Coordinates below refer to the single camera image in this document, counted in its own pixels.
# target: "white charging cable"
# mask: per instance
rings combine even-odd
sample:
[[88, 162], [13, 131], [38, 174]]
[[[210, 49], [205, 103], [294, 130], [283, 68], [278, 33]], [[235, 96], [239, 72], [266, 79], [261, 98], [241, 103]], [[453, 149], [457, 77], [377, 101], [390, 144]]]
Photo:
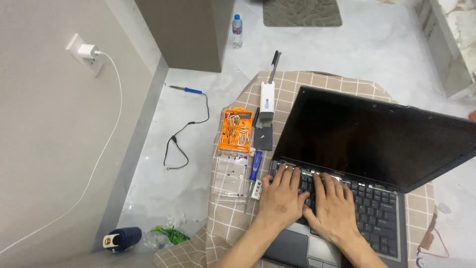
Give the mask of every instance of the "white charging cable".
[[70, 208], [68, 211], [66, 211], [65, 214], [59, 216], [58, 218], [56, 218], [56, 219], [53, 220], [52, 222], [48, 223], [47, 225], [41, 227], [40, 229], [38, 229], [38, 230], [32, 232], [31, 234], [25, 236], [24, 238], [22, 238], [22, 239], [18, 240], [17, 242], [11, 244], [10, 246], [6, 247], [6, 248], [3, 249], [2, 251], [0, 251], [0, 254], [2, 254], [3, 252], [7, 251], [9, 248], [11, 248], [12, 246], [18, 244], [19, 242], [21, 242], [21, 241], [23, 241], [23, 240], [29, 238], [30, 236], [32, 236], [32, 235], [34, 235], [34, 234], [40, 232], [41, 230], [43, 230], [44, 228], [48, 227], [49, 225], [55, 223], [55, 222], [58, 221], [59, 219], [63, 218], [64, 216], [66, 216], [66, 214], [68, 214], [71, 210], [73, 210], [73, 209], [79, 204], [79, 202], [80, 202], [81, 199], [83, 198], [84, 194], [86, 193], [86, 190], [88, 189], [89, 184], [91, 183], [92, 176], [94, 175], [94, 172], [96, 171], [96, 167], [98, 166], [99, 160], [101, 159], [101, 156], [102, 156], [102, 154], [104, 153], [104, 150], [105, 150], [106, 147], [108, 146], [108, 143], [109, 143], [109, 141], [111, 140], [111, 137], [112, 137], [112, 135], [114, 134], [114, 131], [116, 131], [116, 127], [118, 126], [119, 119], [120, 119], [120, 113], [121, 113], [121, 111], [122, 111], [122, 86], [121, 86], [121, 84], [120, 84], [119, 72], [118, 72], [118, 69], [116, 68], [116, 65], [114, 64], [114, 61], [112, 60], [111, 57], [109, 57], [109, 55], [107, 55], [106, 53], [101, 52], [101, 51], [94, 51], [94, 53], [96, 53], [96, 54], [98, 54], [98, 55], [99, 55], [99, 54], [104, 54], [104, 55], [106, 55], [106, 57], [108, 57], [108, 58], [111, 60], [112, 65], [114, 66], [114, 69], [116, 69], [116, 74], [118, 75], [118, 80], [119, 80], [120, 108], [119, 108], [119, 116], [118, 116], [118, 119], [117, 119], [117, 121], [116, 121], [116, 125], [114, 126], [114, 129], [112, 130], [112, 133], [111, 133], [111, 135], [109, 136], [109, 139], [108, 139], [108, 141], [106, 142], [106, 145], [104, 145], [104, 148], [102, 148], [101, 154], [99, 155], [99, 158], [98, 158], [98, 160], [96, 161], [96, 164], [94, 165], [94, 168], [93, 168], [93, 170], [92, 170], [91, 176], [89, 177], [88, 185], [86, 185], [86, 189], [84, 189], [83, 194], [81, 195], [81, 197], [79, 198], [79, 200], [76, 202], [76, 204], [74, 204], [74, 206], [73, 206], [72, 208]]

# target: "gray rug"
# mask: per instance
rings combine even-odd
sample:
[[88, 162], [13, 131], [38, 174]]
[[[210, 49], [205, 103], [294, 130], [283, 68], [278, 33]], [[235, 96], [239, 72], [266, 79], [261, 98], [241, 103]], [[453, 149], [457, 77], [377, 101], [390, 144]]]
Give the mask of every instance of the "gray rug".
[[263, 0], [268, 27], [342, 26], [337, 0]]

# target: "power outlet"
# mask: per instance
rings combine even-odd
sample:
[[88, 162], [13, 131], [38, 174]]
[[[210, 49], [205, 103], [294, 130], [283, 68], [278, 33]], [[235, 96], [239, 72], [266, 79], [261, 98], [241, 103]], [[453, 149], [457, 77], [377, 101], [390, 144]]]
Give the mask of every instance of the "power outlet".
[[82, 58], [78, 54], [78, 50], [81, 47], [81, 45], [87, 44], [85, 41], [79, 36], [79, 34], [75, 34], [73, 36], [73, 39], [69, 42], [68, 46], [66, 47], [66, 50], [71, 53], [73, 58], [75, 58], [79, 63], [81, 63], [83, 66], [88, 68], [94, 77], [96, 77], [101, 70], [101, 67], [104, 63], [104, 55], [99, 54], [96, 59], [86, 59]]

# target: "laptop screen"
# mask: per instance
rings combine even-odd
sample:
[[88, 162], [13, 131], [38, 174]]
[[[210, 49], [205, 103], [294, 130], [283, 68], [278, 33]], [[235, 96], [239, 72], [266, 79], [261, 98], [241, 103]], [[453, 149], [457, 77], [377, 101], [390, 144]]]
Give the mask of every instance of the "laptop screen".
[[274, 158], [286, 157], [402, 189], [434, 179], [470, 159], [475, 151], [475, 123], [301, 87]]

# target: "red cable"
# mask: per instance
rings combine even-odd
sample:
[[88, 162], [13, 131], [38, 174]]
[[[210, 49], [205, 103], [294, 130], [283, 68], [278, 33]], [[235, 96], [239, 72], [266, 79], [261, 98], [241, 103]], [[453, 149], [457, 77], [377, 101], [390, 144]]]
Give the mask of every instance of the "red cable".
[[420, 251], [420, 253], [421, 253], [421, 254], [426, 254], [426, 255], [431, 255], [431, 256], [434, 256], [434, 257], [438, 257], [438, 258], [449, 258], [449, 252], [448, 252], [448, 250], [446, 249], [445, 244], [443, 243], [443, 239], [441, 239], [440, 233], [438, 232], [438, 230], [436, 230], [436, 229], [434, 229], [434, 230], [435, 230], [435, 232], [438, 234], [438, 237], [440, 238], [441, 244], [443, 245], [443, 248], [445, 248], [445, 252], [446, 252], [446, 255], [447, 255], [447, 256], [440, 256], [440, 255], [435, 255], [435, 254], [426, 253], [426, 252], [421, 252], [421, 251]]

